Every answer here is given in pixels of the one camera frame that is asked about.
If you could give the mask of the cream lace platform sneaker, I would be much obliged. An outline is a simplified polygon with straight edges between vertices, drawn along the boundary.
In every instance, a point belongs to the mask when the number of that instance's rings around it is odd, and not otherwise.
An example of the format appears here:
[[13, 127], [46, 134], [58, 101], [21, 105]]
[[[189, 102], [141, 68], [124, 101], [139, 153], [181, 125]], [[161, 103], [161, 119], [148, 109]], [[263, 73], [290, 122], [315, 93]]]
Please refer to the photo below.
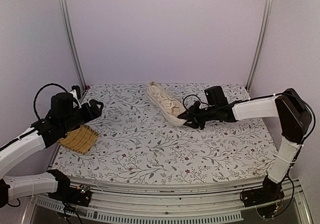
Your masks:
[[178, 118], [186, 111], [181, 102], [169, 94], [162, 86], [155, 81], [151, 81], [146, 89], [148, 98], [154, 102], [161, 110], [165, 119], [176, 127], [181, 127], [186, 123], [185, 119]]

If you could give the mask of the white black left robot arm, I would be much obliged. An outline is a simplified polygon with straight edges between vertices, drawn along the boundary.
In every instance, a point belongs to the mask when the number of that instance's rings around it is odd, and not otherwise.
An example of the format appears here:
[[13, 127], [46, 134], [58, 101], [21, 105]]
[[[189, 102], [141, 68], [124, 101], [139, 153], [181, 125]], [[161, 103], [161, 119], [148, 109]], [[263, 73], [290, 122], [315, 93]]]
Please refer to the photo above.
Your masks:
[[64, 204], [89, 206], [90, 186], [71, 187], [70, 179], [57, 169], [38, 175], [7, 175], [29, 156], [56, 143], [82, 155], [89, 151], [99, 134], [86, 124], [102, 115], [104, 104], [95, 99], [80, 103], [80, 99], [81, 91], [77, 85], [72, 86], [71, 91], [64, 89], [52, 96], [47, 115], [38, 117], [25, 132], [0, 148], [1, 207], [12, 200], [43, 193]]

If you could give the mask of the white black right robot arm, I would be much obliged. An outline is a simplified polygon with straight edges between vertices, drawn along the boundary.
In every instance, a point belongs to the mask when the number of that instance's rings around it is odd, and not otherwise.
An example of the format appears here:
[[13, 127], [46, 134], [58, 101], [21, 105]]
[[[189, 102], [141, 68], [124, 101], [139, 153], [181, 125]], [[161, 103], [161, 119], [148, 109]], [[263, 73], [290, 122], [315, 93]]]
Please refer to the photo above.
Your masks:
[[277, 143], [278, 153], [270, 168], [266, 184], [259, 190], [262, 202], [269, 202], [278, 194], [278, 187], [294, 166], [305, 140], [316, 127], [316, 116], [311, 106], [293, 88], [281, 93], [228, 102], [221, 86], [204, 91], [207, 102], [197, 100], [178, 115], [185, 125], [204, 129], [206, 122], [235, 123], [249, 119], [262, 119]]

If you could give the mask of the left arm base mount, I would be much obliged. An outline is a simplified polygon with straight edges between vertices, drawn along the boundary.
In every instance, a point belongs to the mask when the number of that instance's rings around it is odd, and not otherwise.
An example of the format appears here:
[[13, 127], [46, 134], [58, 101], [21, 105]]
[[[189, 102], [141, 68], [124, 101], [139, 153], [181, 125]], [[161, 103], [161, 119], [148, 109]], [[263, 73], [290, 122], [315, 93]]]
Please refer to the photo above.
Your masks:
[[92, 198], [91, 187], [86, 184], [80, 184], [77, 187], [71, 187], [70, 179], [57, 169], [48, 171], [57, 181], [57, 189], [48, 194], [51, 199], [61, 201], [66, 204], [74, 204], [82, 207], [88, 207]]

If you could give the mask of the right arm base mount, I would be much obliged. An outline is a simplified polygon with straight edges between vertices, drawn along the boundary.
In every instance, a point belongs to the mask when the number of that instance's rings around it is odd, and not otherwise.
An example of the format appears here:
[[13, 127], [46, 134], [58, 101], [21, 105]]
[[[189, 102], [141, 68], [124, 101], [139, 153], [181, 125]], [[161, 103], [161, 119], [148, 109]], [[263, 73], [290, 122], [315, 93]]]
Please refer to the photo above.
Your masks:
[[240, 200], [245, 207], [261, 205], [283, 199], [282, 181], [275, 183], [266, 176], [260, 188], [249, 188], [240, 193]]

